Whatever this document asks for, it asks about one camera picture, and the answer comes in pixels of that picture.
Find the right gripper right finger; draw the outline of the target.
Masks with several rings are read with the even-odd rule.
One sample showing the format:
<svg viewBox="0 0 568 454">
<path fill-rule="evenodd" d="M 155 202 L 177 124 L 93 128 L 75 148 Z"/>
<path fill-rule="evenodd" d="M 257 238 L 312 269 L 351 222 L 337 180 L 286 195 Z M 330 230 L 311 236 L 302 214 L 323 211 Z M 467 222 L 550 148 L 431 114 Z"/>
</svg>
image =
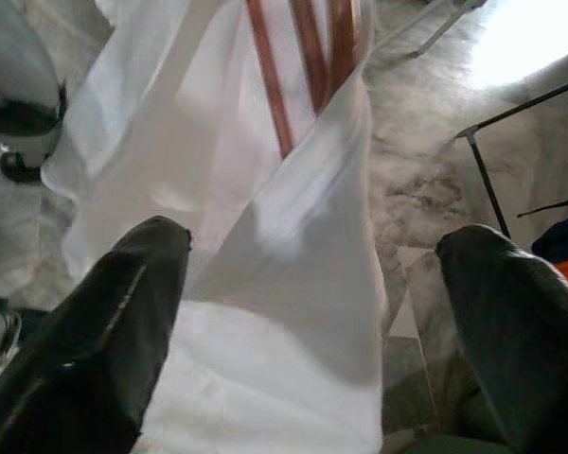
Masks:
<svg viewBox="0 0 568 454">
<path fill-rule="evenodd" d="M 507 445 L 568 453 L 568 281 L 488 226 L 436 245 L 466 357 Z"/>
</svg>

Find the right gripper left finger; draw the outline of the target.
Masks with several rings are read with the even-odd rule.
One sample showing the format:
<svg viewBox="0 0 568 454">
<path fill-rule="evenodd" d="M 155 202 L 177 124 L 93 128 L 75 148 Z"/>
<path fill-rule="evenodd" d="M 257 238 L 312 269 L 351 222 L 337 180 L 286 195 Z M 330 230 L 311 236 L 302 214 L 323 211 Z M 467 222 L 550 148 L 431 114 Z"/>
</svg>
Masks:
<svg viewBox="0 0 568 454">
<path fill-rule="evenodd" d="M 0 453 L 128 453 L 169 351 L 190 231 L 124 235 L 0 374 Z"/>
</svg>

